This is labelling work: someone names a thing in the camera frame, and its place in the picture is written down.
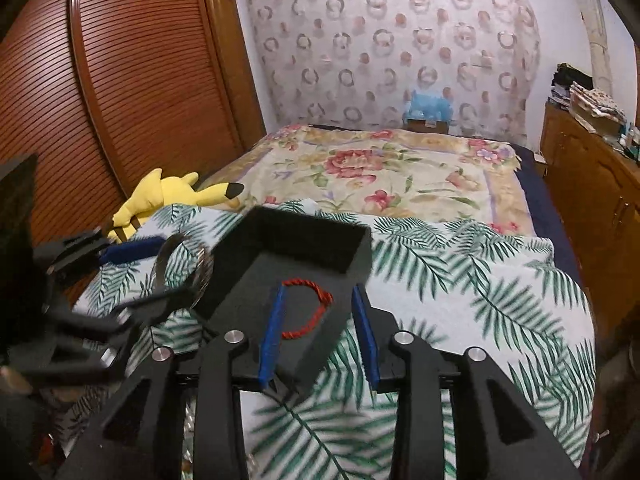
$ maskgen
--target navy bed sheet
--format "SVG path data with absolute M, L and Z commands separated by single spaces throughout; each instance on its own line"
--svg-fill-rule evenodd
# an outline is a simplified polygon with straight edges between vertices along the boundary
M 566 235 L 560 215 L 551 200 L 545 181 L 536 172 L 533 152 L 516 144 L 512 144 L 512 146 L 522 160 L 522 169 L 516 172 L 516 176 L 529 205 L 533 228 L 539 237 L 549 238 L 553 242 L 556 249 L 556 267 L 564 270 L 581 286 L 582 280 L 574 250 Z

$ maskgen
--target patterned curtain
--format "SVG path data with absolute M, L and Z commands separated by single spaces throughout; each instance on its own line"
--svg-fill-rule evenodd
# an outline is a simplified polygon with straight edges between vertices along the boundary
M 528 0 L 248 0 L 281 125 L 401 127 L 411 92 L 450 133 L 526 143 L 540 58 Z

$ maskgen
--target palm leaf blanket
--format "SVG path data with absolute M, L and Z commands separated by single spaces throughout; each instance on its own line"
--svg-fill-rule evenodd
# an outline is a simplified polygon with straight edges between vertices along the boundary
M 279 208 L 372 230 L 373 264 L 367 293 L 373 306 L 436 348 L 462 353 L 485 348 L 513 380 L 576 465 L 584 451 L 594 394 L 594 333 L 587 299 L 554 266 L 544 238 L 503 236 L 471 219 L 428 223 L 325 213 L 311 200 Z M 136 234 L 189 230 L 193 236 L 172 254 L 167 284 L 177 286 L 193 270 L 197 245 L 213 246 L 240 215 L 183 205 L 159 210 Z M 106 265 L 75 309 L 104 316 L 114 305 L 148 294 L 154 260 Z M 157 346 L 196 349 L 200 326 L 186 310 L 140 338 L 131 372 Z M 87 388 L 60 423 L 72 441 L 87 415 L 108 396 Z M 353 322 L 319 375 L 313 394 L 291 409 L 262 394 L 243 392 L 242 423 L 254 478 L 383 479 L 388 477 L 396 423 L 396 394 L 369 390 Z M 193 412 L 195 405 L 188 407 Z M 446 477 L 456 477 L 452 410 L 442 391 Z M 185 439 L 186 453 L 192 441 Z M 190 473 L 183 473 L 190 478 Z

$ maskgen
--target black tray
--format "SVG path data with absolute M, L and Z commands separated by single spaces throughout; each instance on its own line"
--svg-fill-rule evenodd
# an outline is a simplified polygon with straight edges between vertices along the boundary
M 213 254 L 210 284 L 194 312 L 212 332 L 240 329 L 245 333 L 252 347 L 250 362 L 244 363 L 248 370 L 257 367 L 259 345 L 281 282 L 312 280 L 333 295 L 333 304 L 315 330 L 280 345 L 276 374 L 286 388 L 271 393 L 281 400 L 304 399 L 351 315 L 353 287 L 369 277 L 370 229 L 256 207 L 216 245 Z M 287 287 L 282 329 L 300 329 L 318 305 L 311 288 Z

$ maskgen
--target bed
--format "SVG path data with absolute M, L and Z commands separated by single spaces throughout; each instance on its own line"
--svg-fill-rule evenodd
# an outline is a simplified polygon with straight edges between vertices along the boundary
M 213 246 L 255 204 L 368 224 L 372 304 L 436 348 L 460 353 L 484 347 L 579 464 L 593 404 L 593 324 L 570 245 L 530 152 L 402 130 L 290 126 L 205 184 L 225 180 L 246 186 L 232 204 L 222 210 L 167 206 L 136 236 L 188 229 Z M 169 286 L 193 269 L 197 247 L 191 243 L 172 255 Z M 103 316 L 124 299 L 148 294 L 152 266 L 152 259 L 104 266 L 76 310 Z M 128 369 L 154 347 L 182 352 L 199 343 L 196 320 L 187 311 L 175 312 L 145 332 Z M 70 442 L 107 396 L 106 388 L 88 388 L 61 416 Z M 291 409 L 250 393 L 242 393 L 241 402 L 248 463 L 256 476 L 388 476 L 397 397 L 370 393 L 352 323 L 303 404 Z M 445 390 L 442 407 L 446 477 L 452 479 L 455 442 Z M 195 409 L 191 403 L 186 416 Z M 187 431 L 186 456 L 192 437 Z

